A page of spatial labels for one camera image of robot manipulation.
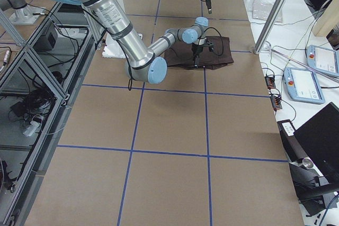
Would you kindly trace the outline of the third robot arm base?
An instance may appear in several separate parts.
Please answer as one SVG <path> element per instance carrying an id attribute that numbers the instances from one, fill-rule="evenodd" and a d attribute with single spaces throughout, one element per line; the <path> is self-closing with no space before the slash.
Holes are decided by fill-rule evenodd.
<path id="1" fill-rule="evenodd" d="M 16 25 L 33 25 L 39 16 L 44 15 L 41 7 L 30 6 L 26 0 L 1 0 L 1 10 L 9 9 L 14 10 L 9 20 Z"/>

